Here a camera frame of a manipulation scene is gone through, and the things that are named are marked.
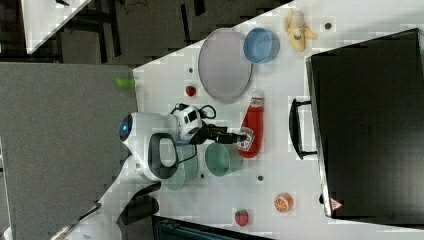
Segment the small red object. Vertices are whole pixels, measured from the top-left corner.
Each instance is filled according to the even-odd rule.
[[[249,108],[240,128],[240,134],[246,135],[243,142],[238,143],[238,152],[243,158],[254,158],[261,149],[263,134],[264,94],[253,93]]]
[[[336,211],[337,209],[343,207],[343,204],[341,204],[340,202],[330,198],[330,203],[331,203],[331,209],[333,209],[333,211]]]
[[[236,223],[244,227],[249,222],[249,214],[247,213],[246,209],[240,210],[236,212]]]
[[[196,94],[196,88],[193,86],[186,87],[186,93],[189,97],[193,97]]]

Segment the green cup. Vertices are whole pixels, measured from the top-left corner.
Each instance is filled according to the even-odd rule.
[[[189,158],[194,155],[194,146],[185,145],[177,146],[177,154],[180,161]],[[171,191],[179,191],[185,185],[190,183],[194,178],[196,178],[198,171],[198,160],[197,156],[182,162],[178,165],[178,170],[171,178],[165,179],[162,183]]]
[[[206,148],[205,161],[213,175],[222,177],[239,170],[243,158],[238,154],[235,144],[212,143]]]

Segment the white robot body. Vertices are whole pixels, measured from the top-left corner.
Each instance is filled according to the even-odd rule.
[[[52,239],[64,240],[120,240],[121,230],[116,223],[132,197],[152,185],[140,177],[134,156],[128,157],[116,180],[97,202],[100,208],[81,219],[75,227],[64,228],[62,235]]]
[[[178,138],[177,118],[172,114],[163,116],[145,112],[132,113],[130,116],[131,119],[121,129],[129,128],[129,135],[123,143],[135,156],[138,173],[147,181],[170,178],[178,167],[175,149]],[[171,171],[161,175],[166,167],[171,167]]]

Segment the blue bowl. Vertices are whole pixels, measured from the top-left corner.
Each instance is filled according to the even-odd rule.
[[[264,28],[250,31],[243,44],[244,56],[251,63],[267,63],[277,56],[278,50],[280,40],[273,32]]]

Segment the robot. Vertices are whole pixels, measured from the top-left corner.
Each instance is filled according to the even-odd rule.
[[[207,108],[213,111],[213,116],[208,115]],[[166,116],[136,112],[125,117],[119,136],[132,155],[96,205],[51,240],[122,239],[117,220],[132,197],[140,190],[172,177],[179,163],[197,154],[195,148],[192,157],[178,159],[176,146],[196,146],[208,139],[223,144],[245,140],[243,135],[227,133],[227,127],[206,124],[202,120],[215,116],[216,111],[210,105],[198,109],[192,105],[177,104]]]

